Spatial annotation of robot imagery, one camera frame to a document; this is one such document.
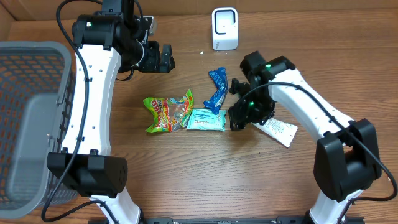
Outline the colourful gummy candy bag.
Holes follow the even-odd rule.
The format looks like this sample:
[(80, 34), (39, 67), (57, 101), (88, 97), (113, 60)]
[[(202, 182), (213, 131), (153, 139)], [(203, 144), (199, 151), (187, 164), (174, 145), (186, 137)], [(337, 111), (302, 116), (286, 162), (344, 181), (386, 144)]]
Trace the colourful gummy candy bag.
[(143, 103), (154, 117), (154, 123), (146, 129), (146, 132), (172, 132), (187, 126), (194, 99), (191, 90), (187, 90), (181, 98), (148, 97)]

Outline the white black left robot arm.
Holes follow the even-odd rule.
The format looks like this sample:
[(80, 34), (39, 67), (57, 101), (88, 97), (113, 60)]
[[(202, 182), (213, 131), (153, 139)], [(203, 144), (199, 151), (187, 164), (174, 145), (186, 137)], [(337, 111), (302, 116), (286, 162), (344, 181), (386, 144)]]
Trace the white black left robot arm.
[(81, 15), (65, 38), (76, 56), (71, 115), (60, 152), (47, 156), (59, 185), (88, 197), (107, 223), (144, 223), (126, 188), (127, 161), (111, 155), (109, 121), (117, 74), (168, 73), (172, 48), (150, 41), (155, 20), (138, 1), (101, 1), (101, 10)]

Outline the teal wet wipes pack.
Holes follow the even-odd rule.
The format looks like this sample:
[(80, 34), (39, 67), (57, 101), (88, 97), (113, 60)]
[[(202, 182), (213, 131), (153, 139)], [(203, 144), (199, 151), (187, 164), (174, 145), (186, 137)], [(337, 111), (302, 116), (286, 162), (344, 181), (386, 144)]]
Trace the teal wet wipes pack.
[(193, 109), (187, 124), (188, 130), (225, 131), (226, 110), (213, 114), (210, 109)]

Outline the white tube gold cap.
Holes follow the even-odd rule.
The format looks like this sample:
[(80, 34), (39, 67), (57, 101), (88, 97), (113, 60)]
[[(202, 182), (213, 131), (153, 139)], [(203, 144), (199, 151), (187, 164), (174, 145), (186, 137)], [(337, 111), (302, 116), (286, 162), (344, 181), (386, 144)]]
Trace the white tube gold cap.
[(274, 118), (268, 119), (264, 125), (260, 125), (260, 123), (253, 123), (253, 125), (286, 148), (290, 147), (298, 130), (296, 125), (285, 123)]

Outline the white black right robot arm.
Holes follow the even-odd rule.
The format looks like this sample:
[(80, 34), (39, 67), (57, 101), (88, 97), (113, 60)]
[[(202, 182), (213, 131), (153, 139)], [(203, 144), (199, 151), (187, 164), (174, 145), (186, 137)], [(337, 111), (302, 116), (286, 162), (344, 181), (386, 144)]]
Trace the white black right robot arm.
[(276, 103), (289, 110), (316, 142), (313, 174), (320, 188), (315, 205), (295, 223), (364, 223), (362, 217), (346, 217), (352, 199), (381, 176), (372, 159), (379, 156), (374, 126), (355, 121), (325, 101), (284, 56), (266, 62), (255, 51), (244, 57), (240, 69), (246, 82), (233, 79), (229, 89), (239, 100), (229, 108), (233, 131), (249, 123), (270, 121)]

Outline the blue snack wrapper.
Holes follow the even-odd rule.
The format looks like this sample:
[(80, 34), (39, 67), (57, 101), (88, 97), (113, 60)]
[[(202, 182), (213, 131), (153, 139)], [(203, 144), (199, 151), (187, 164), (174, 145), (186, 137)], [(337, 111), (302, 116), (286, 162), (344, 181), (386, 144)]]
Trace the blue snack wrapper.
[(228, 93), (228, 79), (224, 67), (208, 72), (216, 86), (216, 91), (209, 100), (203, 102), (205, 108), (210, 109), (213, 114), (218, 114)]

